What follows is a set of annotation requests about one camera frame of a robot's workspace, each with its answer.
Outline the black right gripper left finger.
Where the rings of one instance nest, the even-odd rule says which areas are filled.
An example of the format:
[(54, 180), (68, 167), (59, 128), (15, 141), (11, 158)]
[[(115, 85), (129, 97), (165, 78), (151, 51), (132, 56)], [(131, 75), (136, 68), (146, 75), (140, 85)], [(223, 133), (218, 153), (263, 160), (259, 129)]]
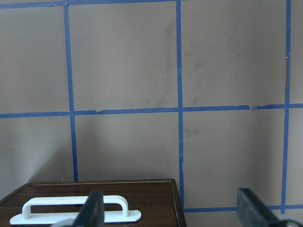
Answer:
[(104, 200), (102, 191), (92, 191), (73, 222), (74, 227), (103, 227)]

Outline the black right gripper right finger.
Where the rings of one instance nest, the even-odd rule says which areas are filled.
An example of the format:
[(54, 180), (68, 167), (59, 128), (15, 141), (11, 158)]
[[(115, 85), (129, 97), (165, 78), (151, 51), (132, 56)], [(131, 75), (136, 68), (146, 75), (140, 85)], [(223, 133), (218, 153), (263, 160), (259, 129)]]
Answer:
[(243, 227), (284, 226), (249, 188), (237, 189), (237, 218)]

